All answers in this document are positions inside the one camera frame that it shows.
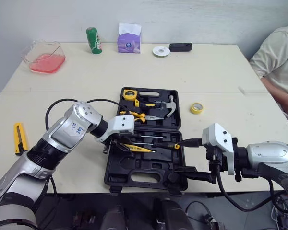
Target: handwritten label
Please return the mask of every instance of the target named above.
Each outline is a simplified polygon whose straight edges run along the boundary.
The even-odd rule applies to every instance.
[[[72,121],[69,126],[64,130],[70,136],[80,136],[83,134],[84,129],[76,122]]]

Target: hammer head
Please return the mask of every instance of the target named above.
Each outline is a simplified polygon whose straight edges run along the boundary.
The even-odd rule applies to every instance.
[[[167,117],[170,117],[173,114],[173,112],[175,112],[176,110],[176,103],[174,102],[174,96],[170,95],[169,100],[170,102],[166,103],[166,107],[167,109],[171,109],[171,111],[167,114]]]

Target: person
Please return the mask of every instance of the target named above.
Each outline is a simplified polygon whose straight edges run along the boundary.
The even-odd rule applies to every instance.
[[[264,40],[250,65],[288,119],[288,26]]]

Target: tissue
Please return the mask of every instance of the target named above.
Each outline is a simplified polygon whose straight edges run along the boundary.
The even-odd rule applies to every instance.
[[[138,24],[120,23],[117,45],[120,53],[140,53],[141,26]]]

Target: beige shirt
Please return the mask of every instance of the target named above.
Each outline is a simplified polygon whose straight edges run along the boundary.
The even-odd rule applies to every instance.
[[[288,93],[288,26],[273,31],[250,64],[259,78],[266,77],[274,86]]]

